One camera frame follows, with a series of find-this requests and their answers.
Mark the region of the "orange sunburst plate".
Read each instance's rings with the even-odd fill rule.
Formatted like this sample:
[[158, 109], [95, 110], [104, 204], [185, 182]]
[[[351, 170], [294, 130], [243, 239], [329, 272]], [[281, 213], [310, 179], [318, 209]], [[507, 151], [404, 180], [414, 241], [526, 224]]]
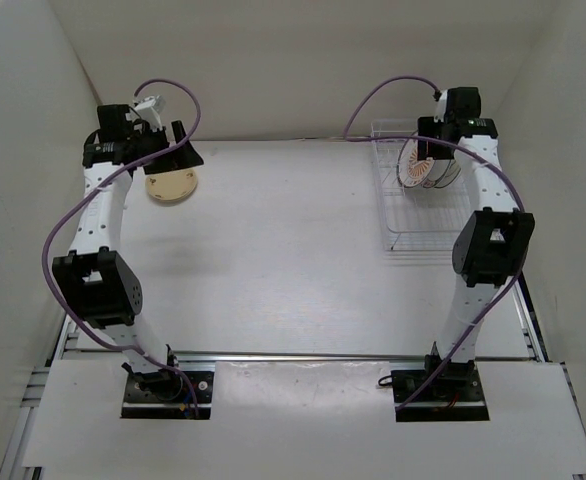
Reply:
[[430, 157], [418, 157], [418, 142], [406, 140], [401, 147], [397, 164], [396, 179], [403, 188], [420, 186], [429, 176], [436, 160]]

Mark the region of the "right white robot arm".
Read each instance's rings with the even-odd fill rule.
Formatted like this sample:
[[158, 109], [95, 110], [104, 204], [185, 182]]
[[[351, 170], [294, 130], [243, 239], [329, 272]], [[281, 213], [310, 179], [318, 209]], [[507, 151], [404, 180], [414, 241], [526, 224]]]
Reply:
[[502, 170], [497, 128], [481, 116], [479, 89], [451, 88], [436, 100], [435, 114], [418, 119], [417, 158], [454, 161], [471, 212], [453, 245], [454, 298], [433, 354], [466, 366], [483, 318], [521, 272], [535, 220]]

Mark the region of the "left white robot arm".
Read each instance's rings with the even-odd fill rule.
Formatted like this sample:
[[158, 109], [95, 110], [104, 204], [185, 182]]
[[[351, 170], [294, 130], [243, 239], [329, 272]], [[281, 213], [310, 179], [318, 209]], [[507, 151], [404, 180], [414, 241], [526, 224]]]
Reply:
[[89, 332], [122, 348], [123, 367], [139, 388], [161, 401], [181, 397], [187, 389], [170, 347], [152, 332], [142, 316], [142, 286], [119, 252], [121, 225], [130, 171], [109, 185], [104, 180], [124, 165], [153, 154], [160, 158], [145, 166], [147, 175], [183, 173], [203, 163], [191, 144], [166, 153], [169, 145], [160, 113], [163, 100], [146, 97], [134, 105], [112, 104], [97, 109], [99, 128], [83, 148], [85, 195], [68, 254], [52, 262], [52, 273], [71, 310]]

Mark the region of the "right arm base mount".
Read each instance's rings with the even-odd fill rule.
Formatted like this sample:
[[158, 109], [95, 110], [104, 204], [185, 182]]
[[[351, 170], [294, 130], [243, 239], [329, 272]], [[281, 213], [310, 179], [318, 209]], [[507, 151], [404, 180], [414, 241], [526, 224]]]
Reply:
[[486, 422], [490, 420], [479, 371], [473, 361], [449, 363], [421, 393], [400, 406], [427, 381], [436, 366], [399, 367], [378, 379], [392, 390], [398, 423]]

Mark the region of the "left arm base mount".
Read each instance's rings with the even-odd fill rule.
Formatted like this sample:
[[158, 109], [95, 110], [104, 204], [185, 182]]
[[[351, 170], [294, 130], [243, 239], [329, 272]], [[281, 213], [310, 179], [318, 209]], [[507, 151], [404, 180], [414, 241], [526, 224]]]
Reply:
[[209, 420], [214, 393], [214, 371], [184, 371], [193, 387], [172, 372], [134, 374], [127, 372], [120, 417], [123, 419]]

